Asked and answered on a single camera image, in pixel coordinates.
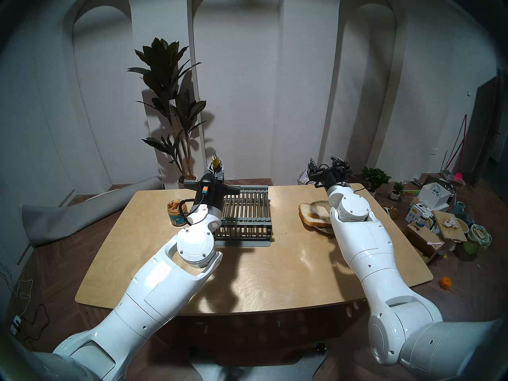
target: metal rack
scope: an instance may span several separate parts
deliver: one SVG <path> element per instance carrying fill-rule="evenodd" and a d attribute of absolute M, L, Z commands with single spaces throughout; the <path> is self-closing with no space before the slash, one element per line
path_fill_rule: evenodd
<path fill-rule="evenodd" d="M 268 247 L 272 238 L 272 219 L 267 185 L 240 185 L 239 195 L 227 195 L 222 204 L 222 226 L 215 245 Z"/>

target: small potted plant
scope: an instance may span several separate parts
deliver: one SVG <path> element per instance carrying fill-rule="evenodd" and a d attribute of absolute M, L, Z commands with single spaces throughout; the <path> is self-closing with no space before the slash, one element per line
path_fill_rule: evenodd
<path fill-rule="evenodd" d="M 392 192 L 390 192 L 390 198 L 392 198 L 394 201 L 399 200 L 402 191 L 404 191 L 404 186 L 400 181 L 396 181 L 393 185 Z"/>
<path fill-rule="evenodd" d="M 362 175 L 370 183 L 370 187 L 367 190 L 372 196 L 375 196 L 376 190 L 381 187 L 381 184 L 388 184 L 388 181 L 392 178 L 392 176 L 388 176 L 378 168 L 365 167 L 362 170 Z"/>

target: toast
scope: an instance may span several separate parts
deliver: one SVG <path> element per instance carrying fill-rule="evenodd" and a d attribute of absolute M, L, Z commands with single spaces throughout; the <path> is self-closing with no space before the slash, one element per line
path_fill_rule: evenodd
<path fill-rule="evenodd" d="M 325 206 L 300 203 L 298 214 L 303 223 L 311 227 L 329 228 L 332 226 L 330 214 Z"/>

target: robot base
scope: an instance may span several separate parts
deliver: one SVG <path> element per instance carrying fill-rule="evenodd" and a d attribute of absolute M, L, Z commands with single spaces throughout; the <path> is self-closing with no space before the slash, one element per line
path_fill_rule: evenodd
<path fill-rule="evenodd" d="M 191 365 L 203 380 L 210 381 L 311 381 L 314 373 L 321 366 L 328 354 L 328 349 L 318 350 L 310 347 L 303 357 L 294 365 L 280 366 L 239 366 L 222 367 L 202 358 L 190 358 Z"/>

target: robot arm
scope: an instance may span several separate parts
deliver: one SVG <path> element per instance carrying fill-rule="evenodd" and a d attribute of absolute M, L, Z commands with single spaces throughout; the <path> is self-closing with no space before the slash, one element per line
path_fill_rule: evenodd
<path fill-rule="evenodd" d="M 309 178 L 327 191 L 337 242 L 369 303 L 372 354 L 379 363 L 400 363 L 417 377 L 457 375 L 495 321 L 442 322 L 438 308 L 402 280 L 390 236 L 367 200 L 346 183 L 348 173 L 348 163 L 334 156 L 332 167 L 319 169 L 312 159 L 308 166 Z"/>
<path fill-rule="evenodd" d="M 124 379 L 139 348 L 197 293 L 222 259 L 212 233 L 221 224 L 223 197 L 239 193 L 238 188 L 223 184 L 222 162 L 216 156 L 214 161 L 199 182 L 184 183 L 197 191 L 188 217 L 191 225 L 139 269 L 118 305 L 99 325 L 64 340 L 54 354 L 72 358 L 97 379 Z M 176 265 L 171 259 L 176 251 L 193 267 L 204 268 L 202 272 L 194 276 Z"/>

